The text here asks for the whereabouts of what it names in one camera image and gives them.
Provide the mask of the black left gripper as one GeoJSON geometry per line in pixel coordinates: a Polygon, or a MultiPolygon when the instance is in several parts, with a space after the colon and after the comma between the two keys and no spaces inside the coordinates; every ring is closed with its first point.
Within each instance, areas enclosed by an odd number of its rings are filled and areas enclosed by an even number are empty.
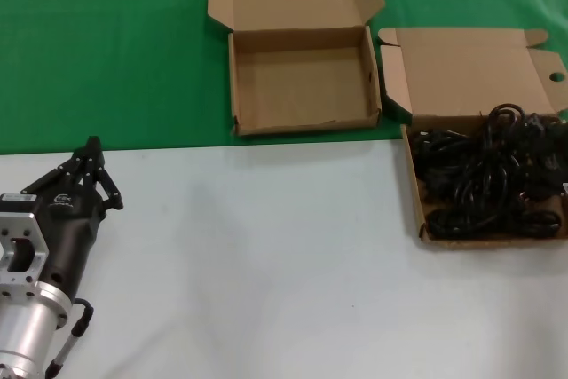
{"type": "Polygon", "coordinates": [[[99,225],[110,209],[122,210],[122,195],[105,169],[99,137],[89,136],[70,158],[25,187],[41,198],[47,214],[43,237],[49,255],[40,281],[58,289],[79,288],[99,225]],[[83,186],[78,186],[83,178],[83,186]],[[106,199],[97,191],[100,185],[106,199]]]}

